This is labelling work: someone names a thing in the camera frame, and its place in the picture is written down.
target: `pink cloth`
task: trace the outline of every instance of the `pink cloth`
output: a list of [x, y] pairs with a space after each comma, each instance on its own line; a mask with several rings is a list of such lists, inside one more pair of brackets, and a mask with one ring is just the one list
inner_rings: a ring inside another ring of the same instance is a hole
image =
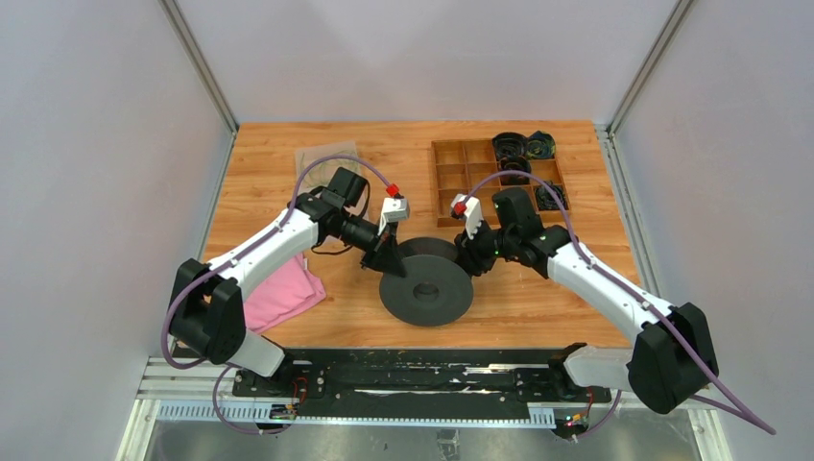
[[322, 281], [305, 270], [302, 255], [297, 255], [263, 280], [243, 303], [246, 327], [263, 332], [324, 299]]

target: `wooden table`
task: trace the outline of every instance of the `wooden table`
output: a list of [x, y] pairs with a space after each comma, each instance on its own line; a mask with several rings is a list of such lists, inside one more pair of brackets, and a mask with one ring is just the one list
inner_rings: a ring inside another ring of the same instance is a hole
[[[220, 255], [274, 220], [291, 199], [294, 152], [302, 147], [355, 140], [359, 155], [396, 182], [410, 201], [411, 217], [398, 239], [424, 235], [452, 240], [461, 230], [438, 228], [433, 215], [428, 149], [435, 139], [487, 138], [501, 132], [551, 133], [570, 197], [575, 231], [622, 275], [636, 280], [594, 127], [587, 121], [246, 123], [234, 151], [205, 252]], [[379, 215], [385, 192], [375, 176], [370, 216]], [[286, 347], [564, 347], [588, 342], [625, 347], [627, 340], [576, 295], [516, 263], [497, 261], [473, 279], [475, 301], [457, 322], [420, 328], [393, 317], [378, 296], [379, 273], [359, 267], [361, 254], [306, 253], [323, 280], [327, 299], [264, 334]]]

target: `spool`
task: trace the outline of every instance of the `spool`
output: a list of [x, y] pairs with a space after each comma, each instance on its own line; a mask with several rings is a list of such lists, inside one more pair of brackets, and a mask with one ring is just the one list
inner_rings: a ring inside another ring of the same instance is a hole
[[472, 306], [470, 275], [455, 259], [455, 245], [434, 237], [419, 237], [398, 245], [407, 277], [382, 276], [379, 297], [398, 320], [419, 327], [455, 322]]

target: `wooden organizer box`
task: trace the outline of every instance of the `wooden organizer box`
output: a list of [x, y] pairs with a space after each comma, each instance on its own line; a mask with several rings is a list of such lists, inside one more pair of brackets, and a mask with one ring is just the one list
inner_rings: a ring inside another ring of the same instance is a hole
[[[438, 227], [460, 226], [460, 221], [450, 216], [452, 200], [458, 194], [468, 193], [475, 184], [498, 171], [498, 162], [494, 157], [491, 139], [432, 141], [431, 144], [430, 176], [433, 179], [433, 195], [437, 197], [435, 215]], [[566, 206], [570, 210], [568, 191], [563, 184], [563, 175], [560, 173], [557, 158], [529, 160], [529, 163], [531, 163], [533, 175], [563, 188]], [[500, 179], [492, 180], [475, 193], [475, 197], [481, 201], [484, 218], [491, 226], [499, 224], [497, 213], [491, 204], [491, 196], [509, 187], [522, 187], [529, 194], [532, 204], [538, 207], [535, 198], [535, 189], [539, 187], [538, 184], [532, 182], [524, 185], [505, 185], [500, 182]], [[538, 208], [538, 214], [544, 224], [563, 220], [558, 210], [540, 210]]]

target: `white wall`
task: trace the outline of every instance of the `white wall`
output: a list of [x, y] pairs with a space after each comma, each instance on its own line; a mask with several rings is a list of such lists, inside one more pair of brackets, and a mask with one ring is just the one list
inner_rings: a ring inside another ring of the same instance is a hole
[[242, 122], [607, 122], [674, 4], [180, 1]]
[[811, 2], [696, 2], [619, 141], [665, 294], [707, 314], [737, 460], [810, 459]]
[[112, 459], [228, 136], [156, 1], [0, 5], [0, 459]]

